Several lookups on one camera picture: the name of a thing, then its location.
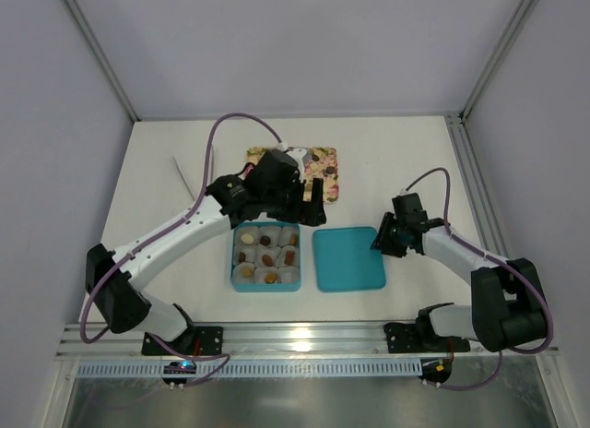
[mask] white wall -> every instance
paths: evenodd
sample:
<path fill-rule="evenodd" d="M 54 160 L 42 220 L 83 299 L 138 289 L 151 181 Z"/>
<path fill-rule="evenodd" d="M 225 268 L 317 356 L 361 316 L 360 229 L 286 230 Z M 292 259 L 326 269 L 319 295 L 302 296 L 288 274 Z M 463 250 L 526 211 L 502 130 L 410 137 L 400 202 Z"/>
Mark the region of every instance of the white wall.
<path fill-rule="evenodd" d="M 515 253 L 590 401 L 590 0 L 540 0 L 470 119 Z"/>
<path fill-rule="evenodd" d="M 458 112 L 518 0 L 77 0 L 142 118 Z"/>
<path fill-rule="evenodd" d="M 26 427 L 75 321 L 131 123 L 59 0 L 0 0 L 0 424 Z"/>

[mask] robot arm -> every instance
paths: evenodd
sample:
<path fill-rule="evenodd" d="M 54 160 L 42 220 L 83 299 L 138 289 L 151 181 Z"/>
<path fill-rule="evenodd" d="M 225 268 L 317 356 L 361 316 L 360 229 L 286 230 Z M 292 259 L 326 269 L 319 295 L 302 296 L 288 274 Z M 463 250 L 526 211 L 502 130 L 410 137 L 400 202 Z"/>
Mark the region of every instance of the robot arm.
<path fill-rule="evenodd" d="M 312 199 L 303 201 L 303 166 L 306 149 L 268 151 L 243 179 L 238 174 L 220 176 L 206 189 L 194 215 L 184 211 L 156 230 L 109 252 L 98 244 L 88 251 L 88 293 L 124 257 L 124 271 L 117 269 L 98 291 L 94 303 L 113 333 L 131 329 L 156 334 L 181 353 L 192 353 L 196 338 L 192 319 L 177 304 L 168 304 L 143 292 L 169 264 L 217 235 L 262 213 L 271 219 L 309 226 L 325 223 L 323 180 L 314 179 Z M 177 222 L 183 224 L 136 252 L 138 245 Z"/>
<path fill-rule="evenodd" d="M 419 311 L 416 328 L 424 346 L 440 346 L 441 338 L 455 336 L 501 351 L 546 337 L 547 323 L 538 300 L 498 265 L 514 268 L 544 297 L 531 262 L 507 260 L 471 244 L 484 255 L 478 256 L 453 238 L 458 234 L 452 228 L 450 234 L 442 219 L 428 218 L 417 194 L 397 196 L 393 204 L 395 214 L 385 213 L 372 248 L 396 257 L 413 249 L 446 265 L 471 287 L 471 306 L 444 303 Z M 505 293 L 515 298 L 506 299 Z"/>

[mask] ventilation grille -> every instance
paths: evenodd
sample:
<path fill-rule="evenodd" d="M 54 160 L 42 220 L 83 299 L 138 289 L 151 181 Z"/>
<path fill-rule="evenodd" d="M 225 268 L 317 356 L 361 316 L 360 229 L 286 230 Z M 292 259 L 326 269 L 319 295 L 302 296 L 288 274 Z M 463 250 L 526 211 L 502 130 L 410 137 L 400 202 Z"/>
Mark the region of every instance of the ventilation grille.
<path fill-rule="evenodd" d="M 164 374 L 167 361 L 86 361 L 79 365 L 78 378 L 158 378 L 178 377 Z M 209 373 L 218 361 L 198 363 L 195 374 Z M 265 360 L 230 361 L 217 378 L 314 378 L 314 377 L 379 377 L 421 375 L 420 359 L 338 359 L 338 360 Z"/>

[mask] teal plastic lid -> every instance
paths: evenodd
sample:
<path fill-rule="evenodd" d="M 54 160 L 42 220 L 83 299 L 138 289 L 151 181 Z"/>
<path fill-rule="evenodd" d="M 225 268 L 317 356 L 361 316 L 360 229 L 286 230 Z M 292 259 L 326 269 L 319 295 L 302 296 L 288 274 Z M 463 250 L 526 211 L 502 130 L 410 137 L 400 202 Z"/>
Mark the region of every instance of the teal plastic lid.
<path fill-rule="evenodd" d="M 313 234 L 317 286 L 322 292 L 379 290 L 385 286 L 384 260 L 372 250 L 373 227 L 334 228 Z"/>

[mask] table surface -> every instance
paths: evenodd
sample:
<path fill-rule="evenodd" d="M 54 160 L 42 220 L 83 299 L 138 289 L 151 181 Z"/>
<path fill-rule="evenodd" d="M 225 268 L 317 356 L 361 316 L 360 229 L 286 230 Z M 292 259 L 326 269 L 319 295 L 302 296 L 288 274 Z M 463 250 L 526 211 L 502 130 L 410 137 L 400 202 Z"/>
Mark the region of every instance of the table surface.
<path fill-rule="evenodd" d="M 326 205 L 323 228 L 379 228 L 391 198 L 416 177 L 446 167 L 452 178 L 450 220 L 465 237 L 479 242 L 444 119 L 369 117 L 271 119 L 294 147 L 335 147 L 340 197 Z M 205 145 L 212 121 L 141 122 L 134 127 L 114 193 L 102 242 L 127 244 L 191 205 L 187 182 L 198 192 Z M 229 120 L 214 141 L 214 177 L 237 172 L 253 146 L 272 146 L 273 138 L 249 120 Z M 443 214 L 444 180 L 433 175 L 416 188 L 430 217 Z M 278 322 L 413 319 L 436 303 L 470 303 L 467 285 L 448 268 L 413 252 L 383 258 L 387 283 L 378 291 L 322 293 L 316 284 L 312 234 L 301 227 L 301 289 L 284 293 L 236 292 L 230 285 L 231 233 L 198 246 L 165 268 L 146 288 L 177 303 L 195 321 Z M 102 322 L 93 307 L 90 322 Z"/>

